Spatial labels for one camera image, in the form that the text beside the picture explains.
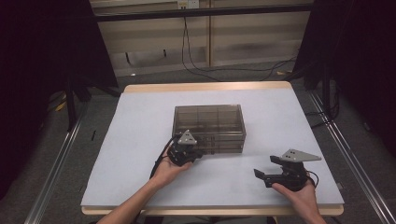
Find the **black curtain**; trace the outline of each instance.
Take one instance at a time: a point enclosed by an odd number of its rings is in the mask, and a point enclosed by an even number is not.
[[[396,2],[355,1],[334,55],[333,76],[396,157]]]
[[[117,87],[97,23],[73,20],[80,16],[93,16],[88,0],[0,3],[0,198],[29,159],[49,98],[68,76]]]

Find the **cable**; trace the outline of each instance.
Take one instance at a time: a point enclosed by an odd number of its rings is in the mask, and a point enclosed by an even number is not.
[[[326,120],[326,121],[323,121],[321,123],[315,124],[315,125],[311,126],[311,129],[314,129],[314,128],[317,128],[317,127],[322,126],[324,124],[329,124],[329,123],[333,122],[337,118],[339,112],[340,112],[340,88],[337,85],[336,89],[335,89],[335,93],[334,93],[334,105],[332,106],[332,108],[330,108],[331,120]],[[307,116],[310,116],[310,115],[321,115],[321,114],[324,114],[324,113],[325,113],[324,111],[320,111],[320,112],[308,112],[308,113],[305,113],[305,114]]]
[[[166,158],[167,156],[163,156],[163,153],[166,151],[166,149],[168,149],[169,145],[171,144],[171,142],[177,138],[177,135],[172,136],[171,139],[169,139],[169,141],[166,143],[165,147],[163,148],[163,151],[161,152],[160,156],[158,157],[158,159],[155,161],[154,167],[152,167],[151,170],[151,174],[149,175],[149,178],[151,179],[155,172],[157,171],[158,166],[160,165],[161,161],[163,160],[163,158]]]
[[[214,68],[214,69],[208,69],[208,70],[206,70],[206,69],[198,68],[198,67],[195,65],[195,63],[193,62],[192,57],[191,57],[191,45],[190,45],[189,29],[188,29],[188,27],[187,27],[187,20],[186,20],[186,18],[184,18],[183,46],[182,46],[182,50],[181,50],[181,61],[182,61],[182,63],[183,63],[183,66],[186,68],[187,71],[191,72],[192,74],[195,74],[195,75],[197,75],[197,76],[209,77],[209,78],[214,79],[214,80],[219,81],[219,82],[221,82],[222,80],[219,80],[219,79],[216,79],[216,78],[214,78],[214,77],[210,77],[210,76],[207,76],[207,75],[204,75],[204,74],[192,72],[190,69],[187,68],[186,64],[184,63],[184,46],[185,46],[184,39],[185,39],[186,36],[187,36],[187,45],[188,45],[188,51],[189,51],[189,57],[190,57],[191,64],[192,64],[192,66],[193,66],[196,70],[201,71],[201,72],[216,72],[216,71],[251,71],[251,72],[266,72],[266,71],[271,71],[270,74],[268,74],[267,77],[265,77],[265,78],[263,78],[263,79],[260,80],[260,81],[263,81],[263,80],[267,79],[268,77],[270,77],[270,76],[272,75],[272,73],[274,72],[274,69],[279,68],[279,67],[285,65],[286,63],[295,62],[295,58],[296,58],[296,56],[295,56],[295,57],[292,57],[292,58],[290,58],[290,59],[288,59],[288,60],[286,60],[286,61],[278,62],[278,63],[276,63],[275,65],[273,65],[271,68],[266,68],[266,69]]]
[[[312,181],[312,184],[315,186],[315,188],[318,186],[318,184],[319,184],[319,177],[318,177],[318,175],[317,174],[315,174],[314,172],[312,172],[312,171],[307,171],[309,174],[312,174],[312,175],[314,175],[316,178],[317,178],[317,183],[315,183],[315,181],[312,179],[312,177],[311,176],[309,176],[309,175],[307,175],[306,177],[308,177],[308,179],[310,179],[311,181]]]
[[[312,62],[306,64],[304,67],[300,68],[299,70],[293,71],[293,73],[291,73],[291,75],[283,78],[283,80],[290,82],[293,79],[303,77],[306,74],[306,72],[308,72],[310,69],[315,67],[317,65],[317,63],[318,63],[318,61],[312,61]]]

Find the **human arm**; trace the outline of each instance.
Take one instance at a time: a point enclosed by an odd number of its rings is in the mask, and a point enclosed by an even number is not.
[[[315,187],[310,180],[306,181],[305,186],[297,192],[277,183],[274,183],[272,188],[289,199],[294,210],[307,224],[326,223],[318,210]]]
[[[174,165],[169,158],[163,158],[154,176],[133,196],[103,217],[98,223],[132,223],[137,214],[158,190],[171,183],[180,172],[188,170],[191,166],[192,162],[188,162],[179,167]]]

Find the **metal rail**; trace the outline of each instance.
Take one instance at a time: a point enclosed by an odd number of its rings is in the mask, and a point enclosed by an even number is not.
[[[64,162],[66,161],[67,155],[70,151],[71,146],[77,136],[79,126],[81,124],[82,118],[85,116],[88,110],[88,103],[83,103],[80,110],[78,120],[73,127],[73,129],[67,133],[64,143],[62,144],[61,150],[59,151],[58,157],[53,163],[52,168],[49,172],[49,176],[40,191],[40,194],[35,199],[35,203],[29,212],[24,224],[38,224],[44,215],[46,207],[50,201],[50,196],[52,195],[55,184],[61,174],[62,168],[64,167]]]
[[[193,8],[185,10],[163,10],[147,12],[129,12],[129,13],[103,13],[94,16],[76,16],[64,17],[57,19],[64,22],[84,22],[84,21],[138,21],[153,19],[169,19],[184,17],[203,17],[203,16],[225,16],[225,15],[242,15],[242,14],[261,14],[261,13],[279,13],[279,12],[299,12],[311,11],[312,4],[295,4],[295,5],[276,5],[264,7],[210,7],[210,8]]]

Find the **wooden table edge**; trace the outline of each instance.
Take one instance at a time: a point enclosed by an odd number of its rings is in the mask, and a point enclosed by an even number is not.
[[[287,81],[138,84],[125,87],[124,92],[232,91],[260,89],[291,89],[291,85]]]
[[[85,215],[106,215],[111,208],[81,206]],[[320,205],[319,212],[325,217],[340,216],[344,213],[342,204]],[[142,211],[144,216],[293,216],[295,211],[290,206],[268,206],[263,208],[175,208],[175,209],[147,209]]]

